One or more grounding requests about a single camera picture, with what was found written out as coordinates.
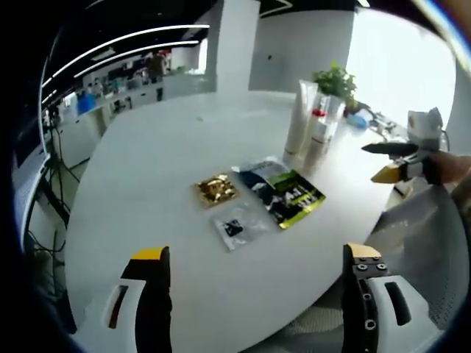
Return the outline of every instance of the green plant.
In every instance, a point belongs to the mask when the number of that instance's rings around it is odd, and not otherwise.
[[[336,63],[330,64],[329,71],[313,72],[312,80],[319,85],[323,94],[343,99],[347,107],[356,107],[357,102],[353,98],[356,90],[355,76],[349,75]]]

